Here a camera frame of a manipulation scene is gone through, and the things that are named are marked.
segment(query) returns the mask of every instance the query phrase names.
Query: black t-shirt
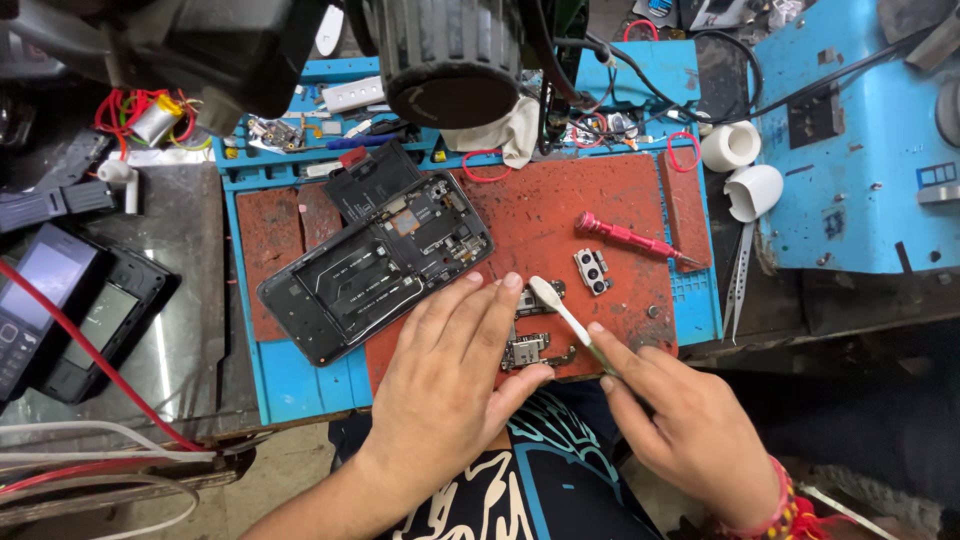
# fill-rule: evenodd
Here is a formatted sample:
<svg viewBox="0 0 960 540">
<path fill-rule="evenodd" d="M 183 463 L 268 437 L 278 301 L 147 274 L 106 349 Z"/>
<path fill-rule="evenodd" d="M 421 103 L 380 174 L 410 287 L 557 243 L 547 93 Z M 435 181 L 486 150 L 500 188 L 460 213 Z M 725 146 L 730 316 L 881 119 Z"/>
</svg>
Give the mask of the black t-shirt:
<svg viewBox="0 0 960 540">
<path fill-rule="evenodd" d="M 507 423 L 510 448 L 483 452 L 378 538 L 659 539 L 610 461 L 611 443 L 538 391 Z"/>
</svg>

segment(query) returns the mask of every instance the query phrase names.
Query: red mat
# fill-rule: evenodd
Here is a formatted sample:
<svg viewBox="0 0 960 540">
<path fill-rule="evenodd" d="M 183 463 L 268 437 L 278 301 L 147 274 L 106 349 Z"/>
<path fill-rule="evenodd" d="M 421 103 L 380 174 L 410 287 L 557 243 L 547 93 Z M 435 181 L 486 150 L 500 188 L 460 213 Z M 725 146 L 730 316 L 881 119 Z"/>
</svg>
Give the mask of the red mat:
<svg viewBox="0 0 960 540">
<path fill-rule="evenodd" d="M 498 176 L 503 167 L 471 168 L 477 176 Z M 476 269 L 488 281 L 516 271 L 524 279 L 539 275 L 566 283 L 564 304 L 584 325 L 599 321 L 632 350 L 642 345 L 677 353 L 670 275 L 663 259 L 622 244 L 606 245 L 603 236 L 573 229 L 583 210 L 597 218 L 627 227 L 637 234 L 663 239 L 660 189 L 654 160 L 648 155 L 530 163 L 506 179 L 478 184 L 461 169 L 451 171 L 490 228 L 496 249 Z M 613 287 L 600 294 L 584 285 L 573 255 L 590 248 L 601 250 Z M 660 308 L 656 318 L 650 306 Z M 394 354 L 396 338 L 406 316 L 371 337 L 367 367 L 376 393 Z M 578 346 L 576 359 L 558 368 L 558 379 L 581 380 L 602 372 L 600 364 L 576 340 L 556 313 L 523 317 L 517 335 L 550 332 L 550 347 L 541 357 L 560 356 Z M 500 384 L 508 374 L 497 378 Z"/>
</svg>

